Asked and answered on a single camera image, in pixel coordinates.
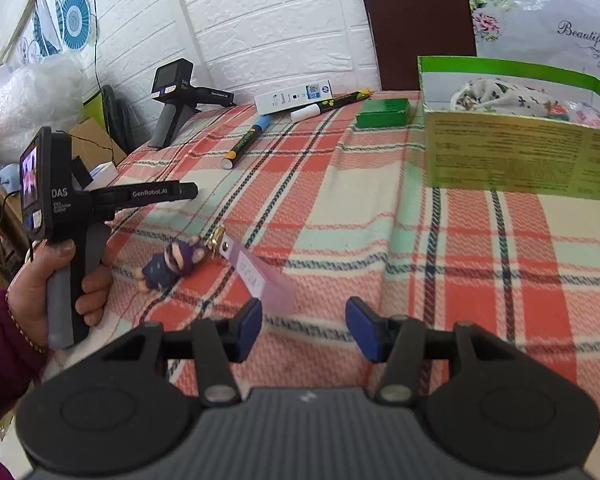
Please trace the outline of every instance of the white brick wall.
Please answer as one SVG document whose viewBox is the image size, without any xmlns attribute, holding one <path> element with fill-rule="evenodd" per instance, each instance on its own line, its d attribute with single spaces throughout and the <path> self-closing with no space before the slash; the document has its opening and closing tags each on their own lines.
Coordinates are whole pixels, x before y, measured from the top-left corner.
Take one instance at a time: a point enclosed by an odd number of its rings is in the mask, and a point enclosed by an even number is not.
<svg viewBox="0 0 600 480">
<path fill-rule="evenodd" d="M 240 102 L 318 76 L 379 88 L 362 0 L 184 1 L 213 82 Z"/>
<path fill-rule="evenodd" d="M 134 133 L 141 139 L 150 134 L 162 108 L 148 97 L 155 69 L 191 57 L 196 42 L 210 84 L 235 92 L 241 103 L 316 78 L 330 78 L 336 92 L 379 88 L 362 0 L 182 0 L 183 6 L 177 1 L 97 0 L 100 83 L 112 85 L 128 103 Z M 13 2 L 0 0 L 1 30 L 17 22 L 17 16 L 1 10 Z M 184 30 L 186 19 L 191 35 Z M 85 96 L 90 96 L 97 89 L 93 47 L 81 56 L 88 80 Z"/>
</svg>

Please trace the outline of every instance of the camera screen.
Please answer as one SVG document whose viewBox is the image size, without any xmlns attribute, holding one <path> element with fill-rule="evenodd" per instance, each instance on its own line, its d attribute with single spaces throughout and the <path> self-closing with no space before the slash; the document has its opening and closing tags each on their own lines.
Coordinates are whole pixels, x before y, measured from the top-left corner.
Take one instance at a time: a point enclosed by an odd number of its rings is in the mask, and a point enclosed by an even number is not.
<svg viewBox="0 0 600 480">
<path fill-rule="evenodd" d="M 22 174 L 22 207 L 27 208 L 38 200 L 38 179 L 36 173 L 38 147 L 33 146 L 31 151 L 22 160 L 20 173 Z"/>
<path fill-rule="evenodd" d="M 158 69 L 155 77 L 154 88 L 162 88 L 163 86 L 173 85 L 176 83 L 176 75 L 178 73 L 178 64 L 171 63 Z"/>
</svg>

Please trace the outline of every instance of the green cardboard box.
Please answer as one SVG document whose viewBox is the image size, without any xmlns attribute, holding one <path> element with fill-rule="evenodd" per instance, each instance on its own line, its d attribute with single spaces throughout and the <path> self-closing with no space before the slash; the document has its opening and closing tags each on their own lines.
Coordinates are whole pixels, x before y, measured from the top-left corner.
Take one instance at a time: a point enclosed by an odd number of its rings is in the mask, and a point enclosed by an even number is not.
<svg viewBox="0 0 600 480">
<path fill-rule="evenodd" d="M 404 126 L 409 118 L 408 99 L 368 99 L 356 117 L 359 128 Z"/>
<path fill-rule="evenodd" d="M 600 200 L 600 128 L 577 122 L 451 111 L 467 81 L 500 79 L 600 112 L 600 80 L 563 68 L 464 56 L 418 60 L 427 185 L 558 194 Z"/>
</svg>

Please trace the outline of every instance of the black cable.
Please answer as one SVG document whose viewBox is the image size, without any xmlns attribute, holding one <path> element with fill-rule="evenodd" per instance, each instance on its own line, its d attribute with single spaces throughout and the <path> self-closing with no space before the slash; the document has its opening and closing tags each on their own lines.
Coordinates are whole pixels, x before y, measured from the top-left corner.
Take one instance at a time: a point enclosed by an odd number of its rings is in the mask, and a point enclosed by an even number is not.
<svg viewBox="0 0 600 480">
<path fill-rule="evenodd" d="M 13 196 L 13 195 L 15 195 L 16 193 L 19 193 L 19 192 L 20 192 L 19 189 L 17 189 L 16 191 L 11 191 L 10 193 L 7 193 L 7 195 L 2 200 L 2 210 L 0 211 L 0 224 L 2 224 L 2 218 L 4 217 L 4 206 L 7 203 L 7 199 L 10 196 Z"/>
<path fill-rule="evenodd" d="M 107 146 L 103 146 L 102 144 L 98 144 L 95 140 L 85 139 L 84 137 L 78 137 L 77 135 L 70 134 L 69 132 L 66 132 L 64 130 L 56 130 L 56 132 L 60 132 L 61 134 L 67 134 L 69 137 L 73 137 L 74 139 L 84 140 L 85 142 L 90 142 L 91 144 L 95 144 L 99 148 L 102 148 L 103 150 L 107 150 L 108 152 L 111 152 L 111 156 L 113 157 L 113 150 L 111 148 L 108 148 Z"/>
<path fill-rule="evenodd" d="M 100 92 L 100 100 L 102 101 L 102 114 L 104 115 L 104 96 L 102 95 L 102 86 L 100 85 L 100 78 L 98 77 L 98 4 L 96 0 L 93 0 L 93 15 L 95 18 L 95 34 L 96 40 L 93 43 L 93 71 L 96 75 L 96 83 L 98 83 L 98 91 Z M 113 152 L 113 137 L 111 137 L 111 133 L 109 134 L 109 141 L 111 142 L 111 163 L 115 166 L 116 161 L 114 158 Z"/>
</svg>

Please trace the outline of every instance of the marker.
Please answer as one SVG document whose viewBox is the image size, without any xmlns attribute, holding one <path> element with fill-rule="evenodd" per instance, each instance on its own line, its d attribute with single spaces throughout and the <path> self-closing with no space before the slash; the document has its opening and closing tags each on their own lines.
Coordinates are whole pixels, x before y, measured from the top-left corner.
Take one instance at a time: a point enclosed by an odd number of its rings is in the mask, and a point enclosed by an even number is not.
<svg viewBox="0 0 600 480">
<path fill-rule="evenodd" d="M 231 170 L 238 163 L 240 157 L 246 153 L 254 141 L 261 136 L 264 130 L 271 123 L 271 116 L 263 115 L 256 123 L 249 128 L 249 131 L 242 136 L 237 144 L 224 156 L 222 160 L 222 169 Z"/>
<path fill-rule="evenodd" d="M 291 112 L 291 122 L 297 123 L 298 121 L 318 116 L 328 112 L 329 110 L 335 110 L 336 108 L 341 108 L 345 105 L 362 101 L 368 98 L 370 95 L 371 92 L 367 88 L 363 88 L 361 90 L 352 92 L 351 94 L 343 95 L 341 97 L 334 97 L 332 99 L 327 99 L 326 101 L 320 101 L 319 103 L 305 106 L 304 108 L 300 108 L 295 112 Z"/>
</svg>

